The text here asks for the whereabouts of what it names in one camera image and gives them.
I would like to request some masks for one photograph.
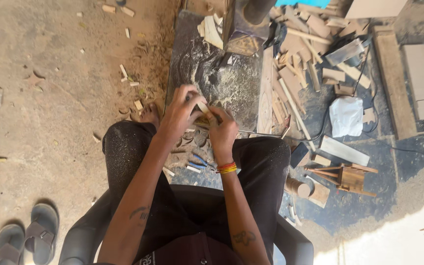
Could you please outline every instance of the person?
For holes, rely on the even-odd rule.
[[[195,86],[182,85],[161,124],[150,104],[139,123],[121,121],[108,129],[103,152],[114,215],[98,263],[272,264],[290,148],[271,137],[236,140],[239,127],[232,113],[208,106],[225,201],[196,224],[174,197],[162,167],[176,141],[203,115],[194,110],[198,102],[207,103]]]

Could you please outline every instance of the dark t-shirt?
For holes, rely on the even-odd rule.
[[[204,232],[176,238],[146,255],[135,265],[243,265],[239,256],[227,245]]]

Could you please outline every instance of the wrist thread bracelet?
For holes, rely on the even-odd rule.
[[[232,172],[236,170],[237,170],[237,165],[235,164],[235,162],[233,162],[228,165],[218,166],[216,173],[224,174],[224,173],[228,173],[228,172]]]

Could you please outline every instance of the forearm tattoo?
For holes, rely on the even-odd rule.
[[[235,243],[242,243],[245,247],[248,246],[251,241],[256,240],[256,236],[251,231],[241,231],[238,234],[233,235],[232,237]]]

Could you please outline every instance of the hand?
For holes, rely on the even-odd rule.
[[[233,162],[232,147],[239,132],[239,125],[235,122],[229,110],[214,106],[208,107],[210,112],[206,114],[206,117],[211,125],[209,136],[215,154],[215,162],[217,162],[218,166],[224,166]],[[222,119],[220,125],[214,114],[219,115]]]
[[[194,85],[181,85],[174,90],[171,104],[166,109],[164,118],[158,128],[158,135],[162,139],[174,144],[186,129],[200,117],[201,111],[193,111],[197,103],[201,101],[207,103],[204,97],[200,96]]]

